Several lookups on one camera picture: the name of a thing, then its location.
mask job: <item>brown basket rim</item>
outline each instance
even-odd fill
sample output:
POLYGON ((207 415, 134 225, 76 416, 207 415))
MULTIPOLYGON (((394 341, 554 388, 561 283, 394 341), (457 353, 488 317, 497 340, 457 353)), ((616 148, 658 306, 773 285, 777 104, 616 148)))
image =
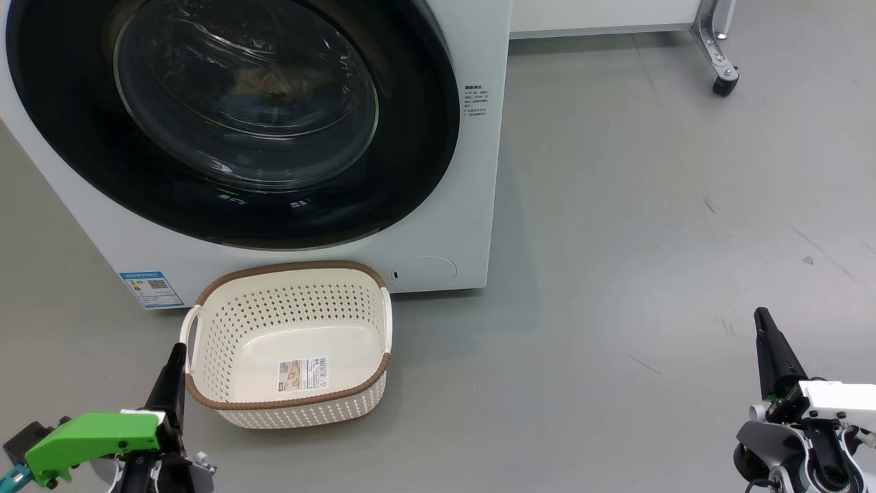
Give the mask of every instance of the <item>brown basket rim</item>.
MULTIPOLYGON (((238 270, 237 272, 232 272, 231 274, 223 275, 219 279, 213 281, 198 297, 195 304, 203 305, 209 296, 213 294, 214 291, 219 289, 225 283, 235 281, 236 279, 241 279, 244 277, 251 277, 254 275, 262 275, 262 274, 271 274, 275 272, 286 272, 289 270, 305 270, 305 269, 316 269, 316 268, 347 268, 352 270, 358 270, 366 273, 374 281, 378 284, 380 288, 385 288, 386 283, 380 277, 380 274, 377 273, 374 269, 357 262, 351 261, 316 261, 316 262, 297 262, 297 263, 288 263, 288 264, 279 264, 279 265, 271 265, 265 267, 256 267, 256 268, 247 268, 244 270, 238 270)), ((188 393, 197 401, 199 404, 202 404, 210 409, 215 409, 217 411, 267 411, 272 409, 283 409, 289 407, 300 407, 303 405, 311 405, 311 404, 323 404, 329 401, 335 401, 337 399, 345 399, 347 397, 353 397, 356 394, 361 394, 369 389, 372 385, 377 383, 380 380, 380 377, 386 373, 387 367, 389 367, 390 354, 384 353, 383 359, 378 366, 377 371, 374 372, 374 375, 371 376, 365 382, 353 387, 351 389, 346 390, 338 390, 337 392, 331 392, 329 394, 323 394, 321 396, 312 396, 312 397, 301 397, 298 399, 287 399, 285 401, 270 401, 270 402, 254 402, 254 403, 220 403, 218 401, 214 401, 212 399, 206 398, 194 384, 194 377, 190 374, 186 374, 186 388, 188 389, 188 393)))

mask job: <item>gray floor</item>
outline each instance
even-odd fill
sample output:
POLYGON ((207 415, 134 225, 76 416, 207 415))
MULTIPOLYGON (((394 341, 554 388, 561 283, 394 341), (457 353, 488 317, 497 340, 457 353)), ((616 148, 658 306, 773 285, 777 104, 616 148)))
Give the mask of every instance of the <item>gray floor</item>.
MULTIPOLYGON (((725 100, 683 34, 515 43, 490 287, 397 300, 367 418, 248 432, 190 403, 218 490, 741 492, 754 308, 811 375, 876 382, 874 21, 740 2, 725 100)), ((140 310, 6 132, 0 150, 0 437, 140 405, 182 314, 140 310)))

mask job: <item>caster wheel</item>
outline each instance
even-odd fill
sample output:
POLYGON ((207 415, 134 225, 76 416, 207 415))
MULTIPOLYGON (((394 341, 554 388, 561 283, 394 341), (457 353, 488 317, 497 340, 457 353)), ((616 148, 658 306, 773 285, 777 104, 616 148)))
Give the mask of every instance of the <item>caster wheel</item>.
POLYGON ((739 475, 748 482, 769 479, 769 468, 766 463, 741 443, 733 450, 733 464, 739 475))
POLYGON ((719 96, 728 97, 730 93, 736 89, 736 84, 739 83, 739 78, 737 77, 735 81, 725 81, 721 77, 715 79, 715 83, 712 84, 712 92, 719 96))

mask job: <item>white plastic basket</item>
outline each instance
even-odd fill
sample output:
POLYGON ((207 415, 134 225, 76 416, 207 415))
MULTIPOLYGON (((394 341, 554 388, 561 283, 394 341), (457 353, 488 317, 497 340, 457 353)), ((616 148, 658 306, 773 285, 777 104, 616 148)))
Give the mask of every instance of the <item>white plastic basket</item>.
POLYGON ((197 333, 186 386, 244 428, 325 425, 370 412, 392 348, 389 292, 353 262, 253 268, 210 284, 186 315, 197 333))

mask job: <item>cable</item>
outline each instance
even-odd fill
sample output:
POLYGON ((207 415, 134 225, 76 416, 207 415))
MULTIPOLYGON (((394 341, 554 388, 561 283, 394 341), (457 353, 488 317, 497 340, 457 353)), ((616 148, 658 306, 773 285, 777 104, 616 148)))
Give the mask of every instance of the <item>cable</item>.
POLYGON ((752 493, 752 488, 755 486, 763 488, 772 486, 773 488, 778 489, 781 485, 775 481, 769 481, 768 479, 752 479, 752 481, 748 483, 748 488, 745 489, 745 493, 752 493))

